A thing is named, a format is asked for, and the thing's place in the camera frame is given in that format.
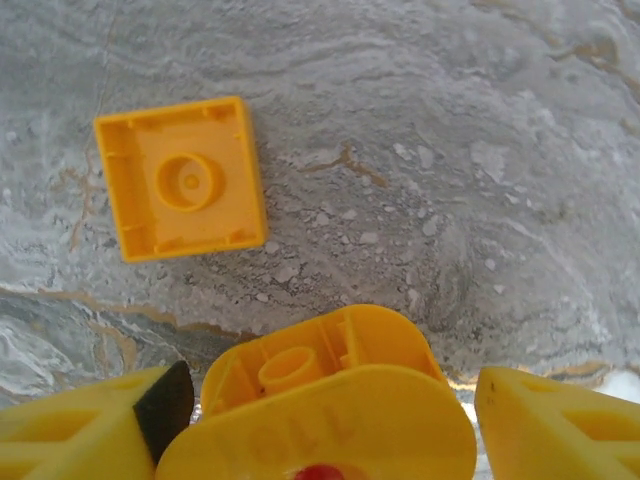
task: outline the yellow plastic brick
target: yellow plastic brick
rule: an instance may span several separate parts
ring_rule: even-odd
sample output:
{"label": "yellow plastic brick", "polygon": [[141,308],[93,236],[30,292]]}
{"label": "yellow plastic brick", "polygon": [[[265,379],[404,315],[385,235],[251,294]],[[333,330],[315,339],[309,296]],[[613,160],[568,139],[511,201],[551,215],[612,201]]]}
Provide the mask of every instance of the yellow plastic brick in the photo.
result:
{"label": "yellow plastic brick", "polygon": [[239,345],[156,480],[468,480],[473,428],[421,332],[354,305]]}
{"label": "yellow plastic brick", "polygon": [[265,242],[253,129],[241,98],[98,117],[94,127],[125,261]]}
{"label": "yellow plastic brick", "polygon": [[496,480],[640,478],[640,405],[485,368],[475,406]]}
{"label": "yellow plastic brick", "polygon": [[179,362],[0,410],[0,479],[152,480],[192,407]]}

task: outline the yellow lego brick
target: yellow lego brick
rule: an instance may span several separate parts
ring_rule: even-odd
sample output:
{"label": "yellow lego brick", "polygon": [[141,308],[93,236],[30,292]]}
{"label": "yellow lego brick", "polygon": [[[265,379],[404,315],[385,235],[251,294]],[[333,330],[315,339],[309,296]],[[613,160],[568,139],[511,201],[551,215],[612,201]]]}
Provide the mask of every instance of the yellow lego brick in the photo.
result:
{"label": "yellow lego brick", "polygon": [[189,424],[184,362],[0,411],[2,480],[151,480]]}
{"label": "yellow lego brick", "polygon": [[241,98],[103,116],[94,127],[125,261],[266,241],[253,129]]}
{"label": "yellow lego brick", "polygon": [[422,333],[354,305],[232,348],[156,480],[468,480],[473,428]]}
{"label": "yellow lego brick", "polygon": [[640,405],[485,368],[475,406],[496,480],[640,478]]}

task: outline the yellow plastic part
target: yellow plastic part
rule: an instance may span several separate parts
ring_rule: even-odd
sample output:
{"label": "yellow plastic part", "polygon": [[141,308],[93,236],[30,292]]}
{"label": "yellow plastic part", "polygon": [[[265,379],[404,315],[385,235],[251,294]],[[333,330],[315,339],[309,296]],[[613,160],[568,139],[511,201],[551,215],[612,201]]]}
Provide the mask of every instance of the yellow plastic part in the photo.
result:
{"label": "yellow plastic part", "polygon": [[265,242],[253,129],[241,98],[98,117],[94,127],[125,261]]}
{"label": "yellow plastic part", "polygon": [[1,410],[0,479],[153,479],[132,407],[166,371],[151,368]]}
{"label": "yellow plastic part", "polygon": [[485,368],[475,406],[495,480],[640,478],[640,405]]}
{"label": "yellow plastic part", "polygon": [[471,479],[473,428],[421,332],[354,305],[239,345],[210,368],[202,420],[156,480]]}

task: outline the marble surface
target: marble surface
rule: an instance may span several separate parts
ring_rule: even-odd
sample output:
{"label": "marble surface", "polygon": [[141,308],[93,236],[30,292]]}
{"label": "marble surface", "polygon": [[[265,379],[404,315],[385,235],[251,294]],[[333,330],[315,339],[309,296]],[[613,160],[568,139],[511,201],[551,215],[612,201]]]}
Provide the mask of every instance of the marble surface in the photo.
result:
{"label": "marble surface", "polygon": [[[637,0],[4,0],[2,402],[199,372],[358,302],[414,320],[462,396],[486,364],[638,365],[639,22]],[[93,117],[228,94],[270,241],[124,264]]]}

